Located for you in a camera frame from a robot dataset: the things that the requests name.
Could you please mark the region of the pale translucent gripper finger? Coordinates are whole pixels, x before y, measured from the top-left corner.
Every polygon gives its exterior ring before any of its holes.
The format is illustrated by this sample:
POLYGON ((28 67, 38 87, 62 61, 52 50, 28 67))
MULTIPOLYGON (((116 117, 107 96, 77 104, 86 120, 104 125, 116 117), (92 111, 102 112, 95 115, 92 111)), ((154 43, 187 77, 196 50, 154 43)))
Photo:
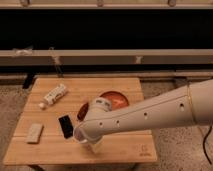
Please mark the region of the pale translucent gripper finger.
POLYGON ((90 150, 94 153, 94 154, 99 154, 101 152, 102 149, 102 143, 96 143, 96 144, 90 144, 89 145, 90 150))

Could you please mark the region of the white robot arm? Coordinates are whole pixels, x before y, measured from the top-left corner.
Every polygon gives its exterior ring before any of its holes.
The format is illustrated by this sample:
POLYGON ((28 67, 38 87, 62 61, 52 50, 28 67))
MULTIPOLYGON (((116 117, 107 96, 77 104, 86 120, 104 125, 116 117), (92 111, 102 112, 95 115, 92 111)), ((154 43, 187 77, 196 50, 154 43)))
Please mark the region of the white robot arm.
POLYGON ((151 129, 213 125, 213 80, 188 84, 159 96, 112 109, 97 97, 89 103, 84 120, 74 127, 80 144, 96 145, 105 135, 151 129))

